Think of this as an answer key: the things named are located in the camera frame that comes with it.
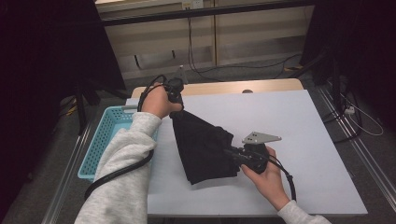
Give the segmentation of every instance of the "white table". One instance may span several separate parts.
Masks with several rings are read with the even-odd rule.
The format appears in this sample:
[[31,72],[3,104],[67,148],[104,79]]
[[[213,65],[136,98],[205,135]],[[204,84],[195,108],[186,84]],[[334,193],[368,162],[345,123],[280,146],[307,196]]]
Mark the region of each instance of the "white table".
[[[252,131],[282,137],[267,145],[293,176],[298,204],[309,214],[367,214],[307,91],[184,96],[185,109],[234,135]],[[282,175],[286,192],[289,183]],[[241,172],[237,177],[187,181],[172,120],[163,119],[151,166],[148,214],[152,217],[272,217],[276,210]]]

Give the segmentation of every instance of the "plastic basket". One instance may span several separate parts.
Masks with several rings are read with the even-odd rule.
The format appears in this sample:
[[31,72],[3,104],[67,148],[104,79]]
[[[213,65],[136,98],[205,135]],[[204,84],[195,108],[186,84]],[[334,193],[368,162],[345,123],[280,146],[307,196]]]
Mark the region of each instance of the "plastic basket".
[[93,181],[96,168],[111,139],[121,128],[129,129],[136,106],[111,106],[105,110],[93,136],[84,161],[78,170],[78,177]]

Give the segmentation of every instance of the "white sweatshirt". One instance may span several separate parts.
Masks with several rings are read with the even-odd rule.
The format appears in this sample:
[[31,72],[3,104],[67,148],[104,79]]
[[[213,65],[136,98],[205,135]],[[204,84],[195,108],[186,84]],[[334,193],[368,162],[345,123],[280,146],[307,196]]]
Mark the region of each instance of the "white sweatshirt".
[[[156,147],[151,138],[161,120],[150,113],[133,114],[130,130],[121,129],[106,148],[96,170],[95,180],[143,160]],[[76,223],[147,223],[149,165],[97,188],[78,213]],[[287,223],[330,223],[312,217],[291,201],[278,214]]]

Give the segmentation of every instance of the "black fabric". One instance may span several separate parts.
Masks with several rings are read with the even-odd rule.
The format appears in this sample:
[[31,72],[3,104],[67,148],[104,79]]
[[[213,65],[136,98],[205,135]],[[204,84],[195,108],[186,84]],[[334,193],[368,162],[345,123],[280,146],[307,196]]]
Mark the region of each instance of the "black fabric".
[[236,176],[239,167],[224,153],[233,135],[182,111],[172,116],[178,153],[192,185],[207,179]]

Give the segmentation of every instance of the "person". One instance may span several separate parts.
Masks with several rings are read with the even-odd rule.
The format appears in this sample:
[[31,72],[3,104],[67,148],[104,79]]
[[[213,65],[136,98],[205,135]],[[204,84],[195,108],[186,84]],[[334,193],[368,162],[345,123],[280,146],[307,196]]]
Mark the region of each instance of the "person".
[[[162,118],[181,109],[180,104],[168,101],[163,87],[152,90],[141,112],[133,114],[131,128],[119,130],[107,146],[94,180],[146,158],[156,147],[151,136],[161,125]],[[272,148],[268,147],[268,150],[276,156]],[[260,175],[246,165],[241,168],[286,223],[330,223],[324,217],[309,216],[289,199],[283,189],[280,170],[271,162]],[[75,223],[147,223],[148,190],[149,165],[145,164],[96,189],[82,205]]]

